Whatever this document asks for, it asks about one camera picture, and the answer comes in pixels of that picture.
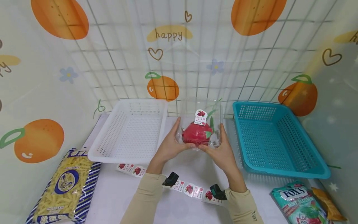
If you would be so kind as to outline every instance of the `person's left hand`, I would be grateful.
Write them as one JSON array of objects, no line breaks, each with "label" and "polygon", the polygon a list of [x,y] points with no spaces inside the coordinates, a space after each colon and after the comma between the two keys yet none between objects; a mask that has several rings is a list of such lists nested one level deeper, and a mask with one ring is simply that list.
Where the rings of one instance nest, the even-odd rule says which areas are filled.
[{"label": "person's left hand", "polygon": [[180,123],[180,119],[181,118],[178,117],[170,132],[164,138],[163,142],[158,148],[158,151],[153,157],[153,160],[156,160],[157,162],[166,163],[167,161],[177,156],[180,152],[187,149],[195,148],[195,144],[193,143],[180,144],[176,141],[175,135]]}]

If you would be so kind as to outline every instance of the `dragon fruit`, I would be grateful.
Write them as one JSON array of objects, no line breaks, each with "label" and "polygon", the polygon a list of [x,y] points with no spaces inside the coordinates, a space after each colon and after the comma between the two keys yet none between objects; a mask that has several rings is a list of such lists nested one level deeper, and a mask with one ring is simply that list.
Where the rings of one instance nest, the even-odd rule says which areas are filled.
[{"label": "dragon fruit", "polygon": [[182,132],[182,140],[184,143],[194,143],[196,147],[200,144],[207,146],[212,134],[213,129],[210,128],[208,123],[205,125],[199,125],[191,122],[190,125]]}]

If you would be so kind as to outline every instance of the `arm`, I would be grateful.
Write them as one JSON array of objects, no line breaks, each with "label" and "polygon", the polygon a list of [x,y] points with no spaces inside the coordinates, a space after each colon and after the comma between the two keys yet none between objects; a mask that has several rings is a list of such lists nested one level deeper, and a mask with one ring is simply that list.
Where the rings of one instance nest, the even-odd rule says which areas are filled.
[{"label": "arm", "polygon": [[230,217],[234,224],[263,224],[255,201],[236,165],[223,124],[220,125],[220,133],[221,145],[218,148],[211,149],[208,146],[200,145],[199,149],[206,152],[227,177],[229,188],[225,190],[225,194]]},{"label": "arm", "polygon": [[179,144],[176,141],[175,133],[179,123],[180,118],[177,119],[150,161],[148,169],[140,181],[137,192],[134,194],[120,224],[153,223],[155,211],[163,193],[162,183],[166,179],[166,176],[161,174],[164,165],[180,152],[195,148],[194,144]]}]

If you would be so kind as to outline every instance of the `pasta bag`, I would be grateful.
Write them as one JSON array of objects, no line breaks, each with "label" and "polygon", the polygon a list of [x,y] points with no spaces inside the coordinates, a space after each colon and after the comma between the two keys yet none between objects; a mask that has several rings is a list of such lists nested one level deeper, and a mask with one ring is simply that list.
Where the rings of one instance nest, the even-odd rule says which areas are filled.
[{"label": "pasta bag", "polygon": [[101,168],[87,158],[88,151],[70,150],[63,157],[26,224],[60,220],[84,223]]}]

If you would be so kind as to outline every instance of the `heart drawing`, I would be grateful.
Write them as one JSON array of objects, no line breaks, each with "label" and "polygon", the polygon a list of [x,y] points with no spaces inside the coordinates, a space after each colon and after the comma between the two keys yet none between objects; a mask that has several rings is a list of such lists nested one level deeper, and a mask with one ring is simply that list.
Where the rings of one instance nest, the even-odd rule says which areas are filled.
[{"label": "heart drawing", "polygon": [[185,15],[185,22],[187,22],[187,23],[190,22],[193,18],[193,15],[189,14],[188,11],[186,11],[186,10],[185,10],[184,15]]},{"label": "heart drawing", "polygon": [[337,64],[340,60],[342,60],[342,54],[332,54],[332,49],[331,48],[327,48],[326,50],[323,51],[322,54],[322,60],[325,66],[331,66],[334,64]]},{"label": "heart drawing", "polygon": [[152,58],[154,58],[155,60],[159,61],[161,59],[161,57],[163,57],[163,50],[162,49],[158,49],[158,50],[154,50],[153,48],[148,48],[148,52],[150,54],[150,56],[152,56]]}]

